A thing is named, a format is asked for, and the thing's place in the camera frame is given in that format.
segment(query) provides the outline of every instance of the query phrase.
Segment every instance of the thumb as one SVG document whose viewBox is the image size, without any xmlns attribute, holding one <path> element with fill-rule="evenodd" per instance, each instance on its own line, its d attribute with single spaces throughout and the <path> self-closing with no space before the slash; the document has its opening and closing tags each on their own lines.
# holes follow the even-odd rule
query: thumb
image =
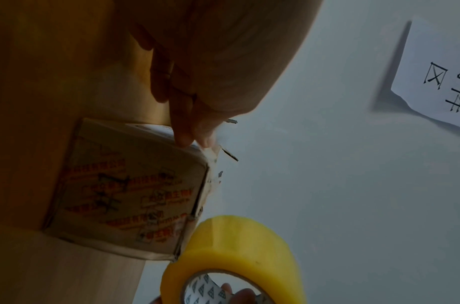
<svg viewBox="0 0 460 304">
<path fill-rule="evenodd" d="M 191 132 L 195 140 L 204 148 L 215 144 L 215 129 L 232 115 L 216 111 L 200 99 L 196 99 L 190 114 Z"/>
<path fill-rule="evenodd" d="M 229 304 L 255 304 L 255 297 L 253 290 L 242 289 L 231 297 Z"/>
</svg>

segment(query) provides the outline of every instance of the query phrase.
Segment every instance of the white wall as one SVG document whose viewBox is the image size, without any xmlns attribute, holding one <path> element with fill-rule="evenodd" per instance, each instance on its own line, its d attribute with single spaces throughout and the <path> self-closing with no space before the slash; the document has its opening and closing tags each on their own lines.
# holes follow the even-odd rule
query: white wall
<svg viewBox="0 0 460 304">
<path fill-rule="evenodd" d="M 415 14 L 460 39 L 460 0 L 325 0 L 261 106 L 226 131 L 240 162 L 224 161 L 204 215 L 280 234 L 313 304 L 460 304 L 460 129 L 389 91 Z M 147 263 L 135 304 L 163 270 Z"/>
</svg>

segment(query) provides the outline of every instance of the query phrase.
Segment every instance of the hand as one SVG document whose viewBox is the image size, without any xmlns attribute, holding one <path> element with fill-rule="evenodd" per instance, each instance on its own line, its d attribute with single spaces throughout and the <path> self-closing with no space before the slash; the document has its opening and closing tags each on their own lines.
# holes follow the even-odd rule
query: hand
<svg viewBox="0 0 460 304">
<path fill-rule="evenodd" d="M 153 50 L 151 91 L 170 104 L 175 141 L 212 146 L 215 128 L 253 110 L 283 72 L 322 0 L 115 0 Z"/>
<path fill-rule="evenodd" d="M 221 289 L 223 289 L 226 292 L 232 293 L 231 286 L 228 283 L 224 283 L 221 285 Z M 253 290 L 249 288 L 245 288 L 234 294 L 231 299 L 229 304 L 254 304 L 255 303 L 255 293 Z M 161 297 L 156 298 L 150 304 L 163 304 L 161 301 Z"/>
</svg>

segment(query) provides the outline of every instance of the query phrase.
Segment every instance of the taped box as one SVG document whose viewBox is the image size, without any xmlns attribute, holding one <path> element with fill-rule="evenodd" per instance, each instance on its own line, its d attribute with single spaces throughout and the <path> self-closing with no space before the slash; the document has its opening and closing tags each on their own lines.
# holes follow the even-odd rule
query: taped box
<svg viewBox="0 0 460 304">
<path fill-rule="evenodd" d="M 84 119 L 44 232 L 119 255 L 175 260 L 215 184 L 218 150 L 178 148 L 166 126 Z"/>
</svg>

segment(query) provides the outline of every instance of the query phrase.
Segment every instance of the yellow packing tape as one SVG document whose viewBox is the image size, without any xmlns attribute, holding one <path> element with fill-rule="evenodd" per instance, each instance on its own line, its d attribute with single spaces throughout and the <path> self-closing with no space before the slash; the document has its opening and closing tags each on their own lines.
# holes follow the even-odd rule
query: yellow packing tape
<svg viewBox="0 0 460 304">
<path fill-rule="evenodd" d="M 257 287 L 257 304 L 306 303 L 299 267 L 285 241 L 248 218 L 217 216 L 201 223 L 160 286 L 163 304 L 226 304 L 231 297 L 207 275 L 229 273 Z"/>
</svg>

